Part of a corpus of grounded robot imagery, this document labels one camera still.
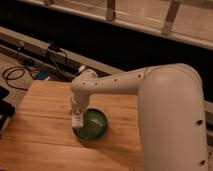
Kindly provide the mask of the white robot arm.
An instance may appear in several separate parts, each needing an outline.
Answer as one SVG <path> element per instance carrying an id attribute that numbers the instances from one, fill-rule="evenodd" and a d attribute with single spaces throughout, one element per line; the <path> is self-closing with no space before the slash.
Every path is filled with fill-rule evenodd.
<path id="1" fill-rule="evenodd" d="M 71 82 L 72 111 L 92 94 L 138 97 L 144 171 L 208 171 L 202 80 L 186 64 L 169 64 L 99 78 L 88 69 Z"/>

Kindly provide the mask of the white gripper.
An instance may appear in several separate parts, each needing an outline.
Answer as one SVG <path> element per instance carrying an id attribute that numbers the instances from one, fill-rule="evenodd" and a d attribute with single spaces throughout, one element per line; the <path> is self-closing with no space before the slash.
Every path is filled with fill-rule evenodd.
<path id="1" fill-rule="evenodd" d="M 88 95 L 73 95 L 71 98 L 71 108 L 73 115 L 82 115 L 89 105 Z"/>

